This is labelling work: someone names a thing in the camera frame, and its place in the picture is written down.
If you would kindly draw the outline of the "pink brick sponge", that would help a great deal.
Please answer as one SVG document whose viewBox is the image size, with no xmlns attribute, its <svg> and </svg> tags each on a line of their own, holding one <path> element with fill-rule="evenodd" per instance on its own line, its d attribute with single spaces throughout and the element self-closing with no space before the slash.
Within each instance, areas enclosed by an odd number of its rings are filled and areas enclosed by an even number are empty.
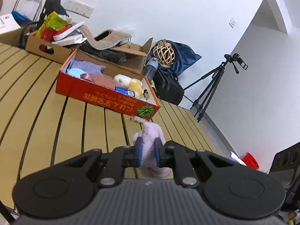
<svg viewBox="0 0 300 225">
<path fill-rule="evenodd" d="M 112 90 L 114 90 L 114 88 L 117 87 L 117 81 L 112 78 L 108 78 L 106 76 L 102 76 L 98 74 L 91 74 L 91 77 L 93 78 L 94 84 L 96 85 L 109 88 Z"/>
</svg>

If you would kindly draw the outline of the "purple knitted cloth pouch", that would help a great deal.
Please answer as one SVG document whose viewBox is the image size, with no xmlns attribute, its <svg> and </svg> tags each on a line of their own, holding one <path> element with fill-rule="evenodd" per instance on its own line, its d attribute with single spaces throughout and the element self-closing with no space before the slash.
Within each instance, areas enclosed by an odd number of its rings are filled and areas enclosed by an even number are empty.
<svg viewBox="0 0 300 225">
<path fill-rule="evenodd" d="M 93 64 L 89 61 L 74 60 L 69 69 L 80 69 L 87 74 L 97 74 L 102 76 L 106 67 L 104 65 Z"/>
</svg>

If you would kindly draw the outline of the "red plastic bucket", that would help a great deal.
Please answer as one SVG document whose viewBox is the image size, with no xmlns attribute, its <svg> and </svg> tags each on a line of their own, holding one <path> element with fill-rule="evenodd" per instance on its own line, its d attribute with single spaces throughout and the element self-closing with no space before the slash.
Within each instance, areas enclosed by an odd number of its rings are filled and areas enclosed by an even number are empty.
<svg viewBox="0 0 300 225">
<path fill-rule="evenodd" d="M 242 161 L 246 164 L 247 167 L 259 170 L 259 164 L 255 160 L 254 156 L 251 155 L 249 152 L 243 155 Z"/>
</svg>

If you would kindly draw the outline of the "blue cap water bottle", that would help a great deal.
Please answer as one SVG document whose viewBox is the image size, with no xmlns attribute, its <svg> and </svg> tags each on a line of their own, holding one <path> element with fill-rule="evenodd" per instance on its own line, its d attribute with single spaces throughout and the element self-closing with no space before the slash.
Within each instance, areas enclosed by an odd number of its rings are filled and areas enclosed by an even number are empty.
<svg viewBox="0 0 300 225">
<path fill-rule="evenodd" d="M 145 76 L 148 81 L 151 81 L 157 71 L 159 65 L 159 61 L 157 58 L 152 57 L 147 63 L 146 66 L 144 67 L 142 71 L 142 75 Z"/>
</svg>

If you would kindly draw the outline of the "small brown cardboard box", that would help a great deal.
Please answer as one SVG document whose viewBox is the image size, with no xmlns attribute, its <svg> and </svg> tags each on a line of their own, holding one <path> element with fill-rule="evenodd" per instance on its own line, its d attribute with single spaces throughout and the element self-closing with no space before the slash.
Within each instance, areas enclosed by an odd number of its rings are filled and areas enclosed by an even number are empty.
<svg viewBox="0 0 300 225">
<path fill-rule="evenodd" d="M 36 33 L 33 32 L 28 35 L 25 49 L 40 57 L 63 64 L 73 51 L 77 49 L 76 47 L 67 48 L 44 41 L 36 37 Z"/>
</svg>

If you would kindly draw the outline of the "white wall socket strip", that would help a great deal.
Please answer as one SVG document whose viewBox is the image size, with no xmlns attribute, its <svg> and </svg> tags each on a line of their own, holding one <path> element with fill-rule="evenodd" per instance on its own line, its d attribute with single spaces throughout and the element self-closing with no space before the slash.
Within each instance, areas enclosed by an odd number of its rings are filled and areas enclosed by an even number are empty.
<svg viewBox="0 0 300 225">
<path fill-rule="evenodd" d="M 65 0 L 63 2 L 63 8 L 67 11 L 76 13 L 86 18 L 90 18 L 94 11 L 94 7 L 88 6 L 75 0 Z"/>
</svg>

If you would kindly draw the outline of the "left brown cardboard box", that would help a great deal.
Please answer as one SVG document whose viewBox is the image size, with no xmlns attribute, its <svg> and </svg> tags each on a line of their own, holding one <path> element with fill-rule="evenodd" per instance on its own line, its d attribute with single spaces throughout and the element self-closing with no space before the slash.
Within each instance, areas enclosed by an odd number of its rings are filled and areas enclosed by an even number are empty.
<svg viewBox="0 0 300 225">
<path fill-rule="evenodd" d="M 0 42 L 24 49 L 26 47 L 27 37 L 29 34 L 30 28 L 26 28 L 24 33 L 22 33 L 23 28 L 16 29 L 4 34 L 1 34 Z"/>
</svg>

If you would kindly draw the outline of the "white and yellow plush cat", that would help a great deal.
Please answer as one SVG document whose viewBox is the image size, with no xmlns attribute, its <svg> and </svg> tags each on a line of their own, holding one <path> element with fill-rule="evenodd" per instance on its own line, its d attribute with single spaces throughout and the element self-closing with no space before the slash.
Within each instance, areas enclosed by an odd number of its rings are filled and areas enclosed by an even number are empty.
<svg viewBox="0 0 300 225">
<path fill-rule="evenodd" d="M 142 82 L 135 78 L 118 74 L 113 78 L 117 82 L 117 86 L 127 90 L 131 90 L 135 93 L 135 98 L 141 99 L 143 97 Z"/>
</svg>

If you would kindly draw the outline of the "light blue plush toy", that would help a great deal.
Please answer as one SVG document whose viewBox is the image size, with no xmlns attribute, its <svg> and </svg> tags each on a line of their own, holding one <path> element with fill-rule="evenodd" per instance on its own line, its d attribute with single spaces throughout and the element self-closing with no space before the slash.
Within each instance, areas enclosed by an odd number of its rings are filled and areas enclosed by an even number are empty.
<svg viewBox="0 0 300 225">
<path fill-rule="evenodd" d="M 74 68 L 68 69 L 67 74 L 72 76 L 72 77 L 80 79 L 81 75 L 86 75 L 86 72 L 82 69 L 74 67 Z"/>
</svg>

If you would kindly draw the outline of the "pink satin scrunchie cloth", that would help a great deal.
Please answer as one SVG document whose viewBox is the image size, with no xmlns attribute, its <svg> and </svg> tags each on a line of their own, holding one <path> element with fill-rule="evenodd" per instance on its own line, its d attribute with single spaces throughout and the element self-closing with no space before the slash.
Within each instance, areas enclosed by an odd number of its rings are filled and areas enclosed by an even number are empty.
<svg viewBox="0 0 300 225">
<path fill-rule="evenodd" d="M 80 78 L 85 80 L 85 81 L 91 82 L 91 83 L 95 82 L 94 78 L 91 75 L 87 74 L 87 73 L 81 74 Z"/>
</svg>

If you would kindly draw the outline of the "black suitcase bag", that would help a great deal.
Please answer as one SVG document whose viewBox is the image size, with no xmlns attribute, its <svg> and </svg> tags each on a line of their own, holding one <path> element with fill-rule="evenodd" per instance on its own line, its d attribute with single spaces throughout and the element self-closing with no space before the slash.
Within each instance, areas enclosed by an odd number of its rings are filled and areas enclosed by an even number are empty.
<svg viewBox="0 0 300 225">
<path fill-rule="evenodd" d="M 183 99 L 184 89 L 175 81 L 170 74 L 164 74 L 161 69 L 157 69 L 153 82 L 156 88 L 157 98 L 178 106 Z"/>
</svg>

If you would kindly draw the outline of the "lilac fluffy headband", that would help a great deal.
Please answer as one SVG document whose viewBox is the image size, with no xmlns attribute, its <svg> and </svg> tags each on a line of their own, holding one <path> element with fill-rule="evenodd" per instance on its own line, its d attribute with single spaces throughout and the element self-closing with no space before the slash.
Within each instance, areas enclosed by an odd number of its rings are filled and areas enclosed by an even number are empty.
<svg viewBox="0 0 300 225">
<path fill-rule="evenodd" d="M 171 174 L 170 168 L 158 168 L 155 154 L 155 139 L 160 138 L 163 145 L 166 140 L 160 125 L 152 122 L 144 122 L 142 130 L 133 135 L 132 142 L 135 143 L 138 137 L 143 139 L 141 167 L 139 174 L 145 179 L 164 179 Z"/>
</svg>

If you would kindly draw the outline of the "purple tissue pack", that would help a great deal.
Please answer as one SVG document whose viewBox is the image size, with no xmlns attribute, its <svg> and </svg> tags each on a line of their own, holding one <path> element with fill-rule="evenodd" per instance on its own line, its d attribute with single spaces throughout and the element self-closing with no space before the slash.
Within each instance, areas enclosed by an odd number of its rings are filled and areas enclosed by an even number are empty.
<svg viewBox="0 0 300 225">
<path fill-rule="evenodd" d="M 230 151 L 230 156 L 228 157 L 229 160 L 235 161 L 241 165 L 246 166 L 246 164 L 232 151 Z"/>
</svg>

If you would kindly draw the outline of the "small snack packet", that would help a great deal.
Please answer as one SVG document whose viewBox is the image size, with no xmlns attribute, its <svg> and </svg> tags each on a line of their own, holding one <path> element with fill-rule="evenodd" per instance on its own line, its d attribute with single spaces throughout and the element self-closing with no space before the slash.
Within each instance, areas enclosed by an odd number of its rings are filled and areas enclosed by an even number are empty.
<svg viewBox="0 0 300 225">
<path fill-rule="evenodd" d="M 130 121 L 133 121 L 135 123 L 139 123 L 139 124 L 143 124 L 145 122 L 148 122 L 146 119 L 144 118 L 140 118 L 140 117 L 137 117 L 137 116 L 133 116 L 130 118 Z"/>
</svg>

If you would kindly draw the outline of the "blue tissue pack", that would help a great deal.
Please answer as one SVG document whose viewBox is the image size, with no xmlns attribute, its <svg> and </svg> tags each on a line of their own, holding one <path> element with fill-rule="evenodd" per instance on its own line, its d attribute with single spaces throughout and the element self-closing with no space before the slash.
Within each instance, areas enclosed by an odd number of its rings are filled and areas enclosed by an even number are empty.
<svg viewBox="0 0 300 225">
<path fill-rule="evenodd" d="M 119 92 L 119 93 L 123 94 L 123 95 L 127 95 L 127 96 L 130 96 L 130 97 L 135 97 L 135 92 L 132 91 L 132 90 L 128 90 L 128 89 L 117 87 L 117 86 L 114 87 L 114 90 L 116 92 Z"/>
</svg>

